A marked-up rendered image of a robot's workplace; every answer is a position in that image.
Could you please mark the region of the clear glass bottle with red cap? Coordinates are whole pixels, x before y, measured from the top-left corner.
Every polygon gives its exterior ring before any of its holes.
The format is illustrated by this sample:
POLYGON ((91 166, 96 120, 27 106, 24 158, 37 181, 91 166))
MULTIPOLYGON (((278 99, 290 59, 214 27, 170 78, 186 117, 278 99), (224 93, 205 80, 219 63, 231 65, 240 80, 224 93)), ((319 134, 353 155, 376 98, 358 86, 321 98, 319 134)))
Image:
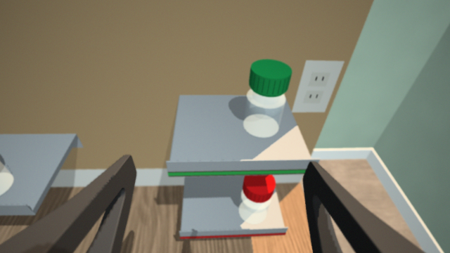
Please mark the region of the clear glass bottle with red cap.
POLYGON ((245 176, 240 197, 239 214, 249 224, 265 220, 276 182, 272 175, 245 176))

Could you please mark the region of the clear bottle with green cap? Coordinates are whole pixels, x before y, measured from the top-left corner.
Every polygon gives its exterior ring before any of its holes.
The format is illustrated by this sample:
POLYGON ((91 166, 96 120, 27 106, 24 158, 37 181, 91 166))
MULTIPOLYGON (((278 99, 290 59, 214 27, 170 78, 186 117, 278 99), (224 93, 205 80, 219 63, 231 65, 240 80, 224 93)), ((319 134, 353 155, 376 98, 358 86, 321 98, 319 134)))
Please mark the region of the clear bottle with green cap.
POLYGON ((270 138, 278 132, 291 74, 290 66, 278 60, 263 59, 251 64, 243 120, 249 135, 270 138))

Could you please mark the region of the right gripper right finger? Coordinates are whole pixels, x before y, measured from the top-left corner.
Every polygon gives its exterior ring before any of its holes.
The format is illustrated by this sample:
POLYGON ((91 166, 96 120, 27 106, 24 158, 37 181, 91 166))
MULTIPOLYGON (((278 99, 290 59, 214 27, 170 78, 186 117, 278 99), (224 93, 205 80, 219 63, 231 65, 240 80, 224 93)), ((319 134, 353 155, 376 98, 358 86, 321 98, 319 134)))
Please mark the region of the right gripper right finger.
POLYGON ((319 163, 309 162, 303 188, 313 253, 343 253, 331 219, 355 253, 425 253, 365 208, 319 163))

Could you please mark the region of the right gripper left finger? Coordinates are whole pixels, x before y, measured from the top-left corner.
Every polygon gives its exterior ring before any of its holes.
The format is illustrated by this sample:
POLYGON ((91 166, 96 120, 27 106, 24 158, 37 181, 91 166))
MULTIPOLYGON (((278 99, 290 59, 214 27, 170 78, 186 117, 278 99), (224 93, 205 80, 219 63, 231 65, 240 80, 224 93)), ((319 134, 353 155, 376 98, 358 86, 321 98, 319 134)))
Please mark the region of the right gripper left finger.
POLYGON ((120 253, 136 182, 123 155, 78 194, 0 244, 0 253, 73 253, 103 215, 86 253, 120 253))

